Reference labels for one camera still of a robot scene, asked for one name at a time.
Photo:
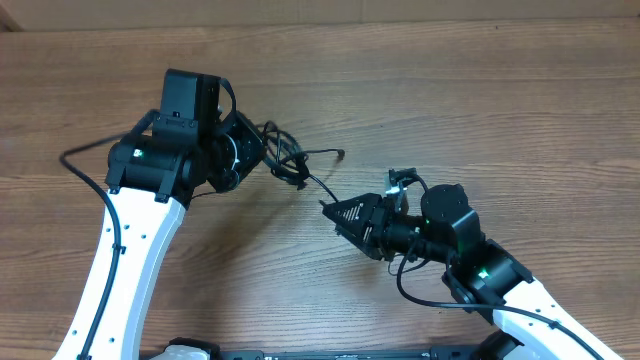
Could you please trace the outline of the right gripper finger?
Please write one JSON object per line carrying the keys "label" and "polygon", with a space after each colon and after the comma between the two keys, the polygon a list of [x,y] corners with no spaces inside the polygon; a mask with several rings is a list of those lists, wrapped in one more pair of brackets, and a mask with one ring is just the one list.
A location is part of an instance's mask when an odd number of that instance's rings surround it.
{"label": "right gripper finger", "polygon": [[385,255],[382,246],[384,226],[371,221],[338,221],[335,225],[341,235],[363,254],[373,260],[382,260]]}
{"label": "right gripper finger", "polygon": [[374,209],[381,201],[381,195],[366,193],[351,199],[325,204],[322,214],[348,235],[363,235]]}

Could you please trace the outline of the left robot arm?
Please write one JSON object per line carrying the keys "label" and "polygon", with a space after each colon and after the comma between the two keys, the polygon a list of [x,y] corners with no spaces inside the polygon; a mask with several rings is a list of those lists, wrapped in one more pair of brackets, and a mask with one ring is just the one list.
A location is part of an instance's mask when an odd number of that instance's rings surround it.
{"label": "left robot arm", "polygon": [[161,105],[129,131],[106,138],[108,171],[99,186],[61,163],[103,200],[96,253],[58,359],[136,359],[159,270],[194,191],[225,193],[264,157],[260,133],[236,108],[223,111],[225,78],[169,69]]}

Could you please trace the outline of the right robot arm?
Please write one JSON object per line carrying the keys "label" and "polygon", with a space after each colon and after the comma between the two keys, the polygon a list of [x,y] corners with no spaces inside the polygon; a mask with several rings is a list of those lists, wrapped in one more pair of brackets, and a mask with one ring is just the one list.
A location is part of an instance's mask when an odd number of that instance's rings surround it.
{"label": "right robot arm", "polygon": [[480,314],[497,330],[475,359],[615,359],[617,353],[576,321],[523,264],[481,231],[461,185],[423,193],[418,216],[396,207],[396,195],[367,193],[326,204],[324,215],[374,260],[423,259],[445,266],[450,309]]}

